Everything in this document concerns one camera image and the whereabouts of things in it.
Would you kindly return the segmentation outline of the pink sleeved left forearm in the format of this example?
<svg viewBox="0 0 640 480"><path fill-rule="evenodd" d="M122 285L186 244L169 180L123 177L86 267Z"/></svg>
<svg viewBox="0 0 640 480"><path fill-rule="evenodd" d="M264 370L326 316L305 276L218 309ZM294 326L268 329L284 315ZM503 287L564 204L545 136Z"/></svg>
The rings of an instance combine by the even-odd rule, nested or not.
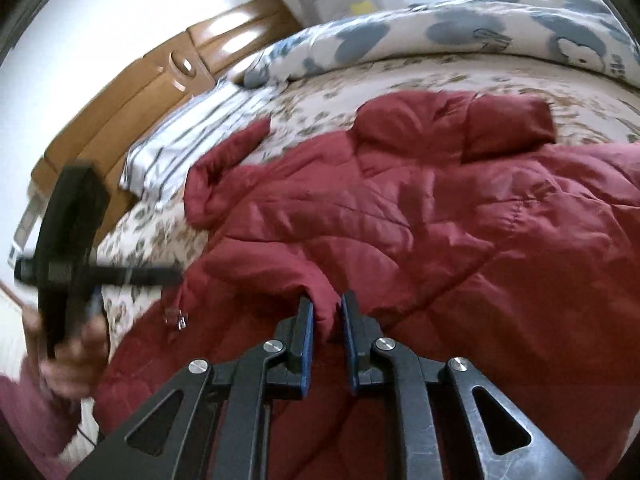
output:
<svg viewBox="0 0 640 480"><path fill-rule="evenodd" d="M1 418L45 479L66 479L60 455L81 422L80 403L45 392L23 370L19 380L1 376Z"/></svg>

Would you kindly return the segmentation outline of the person's left hand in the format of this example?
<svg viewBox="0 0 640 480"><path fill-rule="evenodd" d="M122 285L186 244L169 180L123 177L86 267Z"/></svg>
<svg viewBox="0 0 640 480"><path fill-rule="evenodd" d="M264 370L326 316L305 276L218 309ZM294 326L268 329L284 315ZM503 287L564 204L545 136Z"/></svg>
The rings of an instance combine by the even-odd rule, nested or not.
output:
<svg viewBox="0 0 640 480"><path fill-rule="evenodd" d="M99 313L82 326L77 337L59 344L53 359L39 364L40 376L62 399L90 398L106 369L109 351L106 319Z"/></svg>

